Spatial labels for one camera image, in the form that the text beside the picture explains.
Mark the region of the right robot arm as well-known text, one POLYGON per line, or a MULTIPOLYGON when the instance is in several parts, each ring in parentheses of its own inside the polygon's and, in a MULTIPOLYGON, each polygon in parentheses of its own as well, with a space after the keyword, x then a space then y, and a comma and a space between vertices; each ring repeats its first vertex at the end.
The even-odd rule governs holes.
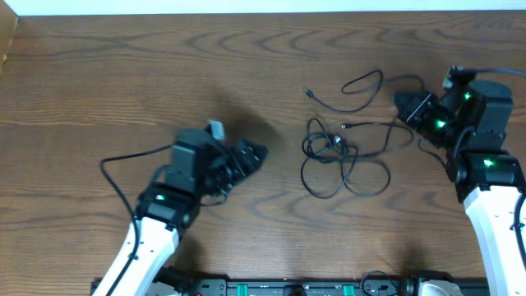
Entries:
POLYGON ((477 236, 490 294, 523 295, 525 177, 502 147, 514 107, 510 89, 461 81, 442 98, 396 93, 394 105, 405 125, 446 150, 445 171, 477 236))

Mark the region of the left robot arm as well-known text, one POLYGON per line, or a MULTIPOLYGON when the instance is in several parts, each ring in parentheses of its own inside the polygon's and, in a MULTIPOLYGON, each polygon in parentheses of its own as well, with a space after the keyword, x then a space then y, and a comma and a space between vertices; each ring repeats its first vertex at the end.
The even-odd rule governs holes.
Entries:
POLYGON ((159 167, 127 208, 131 222, 113 264, 94 290, 95 295, 144 295, 164 263, 176 252, 182 236, 203 207, 205 196, 226 202, 241 181, 258 171, 269 151, 241 139, 224 144, 222 123, 179 131, 169 164, 159 167))

